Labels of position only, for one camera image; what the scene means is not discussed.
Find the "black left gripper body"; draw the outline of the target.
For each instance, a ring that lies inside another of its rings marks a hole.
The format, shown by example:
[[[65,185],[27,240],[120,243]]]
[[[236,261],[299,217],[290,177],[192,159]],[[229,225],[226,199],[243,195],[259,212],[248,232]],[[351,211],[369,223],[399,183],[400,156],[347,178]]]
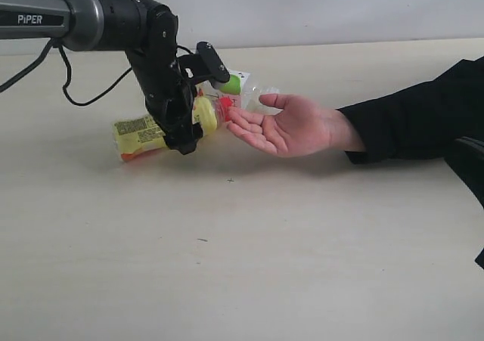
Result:
[[[130,65],[144,94],[145,107],[164,135],[193,124],[194,86],[182,74],[175,52],[131,50]]]

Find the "person's open bare hand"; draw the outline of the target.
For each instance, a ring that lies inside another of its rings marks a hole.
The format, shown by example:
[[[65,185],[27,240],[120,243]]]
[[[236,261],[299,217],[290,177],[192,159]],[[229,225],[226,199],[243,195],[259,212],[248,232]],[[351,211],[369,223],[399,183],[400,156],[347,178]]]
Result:
[[[338,110],[300,95],[262,95],[259,101],[279,112],[261,114],[235,107],[228,112],[228,130],[257,150],[286,158],[324,150],[365,151],[361,136]]]

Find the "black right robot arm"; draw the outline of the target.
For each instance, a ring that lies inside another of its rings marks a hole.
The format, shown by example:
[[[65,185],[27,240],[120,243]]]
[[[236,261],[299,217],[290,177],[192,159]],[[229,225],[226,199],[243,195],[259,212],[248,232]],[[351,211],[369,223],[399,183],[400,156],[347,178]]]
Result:
[[[483,206],[483,142],[459,138],[452,143],[444,160]]]

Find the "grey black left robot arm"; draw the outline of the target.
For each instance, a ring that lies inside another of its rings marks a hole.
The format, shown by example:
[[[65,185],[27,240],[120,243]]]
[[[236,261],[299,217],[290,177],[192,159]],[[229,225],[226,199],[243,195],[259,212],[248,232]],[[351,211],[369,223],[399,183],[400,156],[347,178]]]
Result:
[[[122,51],[145,106],[169,149],[196,150],[203,136],[192,122],[194,84],[178,60],[178,18],[154,0],[1,0],[1,38],[47,39],[33,63],[2,83],[6,91],[37,68],[52,48]]]

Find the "black sleeved forearm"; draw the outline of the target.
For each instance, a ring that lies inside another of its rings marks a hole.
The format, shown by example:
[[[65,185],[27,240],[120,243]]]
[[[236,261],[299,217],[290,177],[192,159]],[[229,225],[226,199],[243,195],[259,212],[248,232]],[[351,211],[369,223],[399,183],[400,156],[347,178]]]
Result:
[[[435,79],[341,108],[364,145],[354,164],[445,156],[458,138],[483,138],[483,59],[460,60]]]

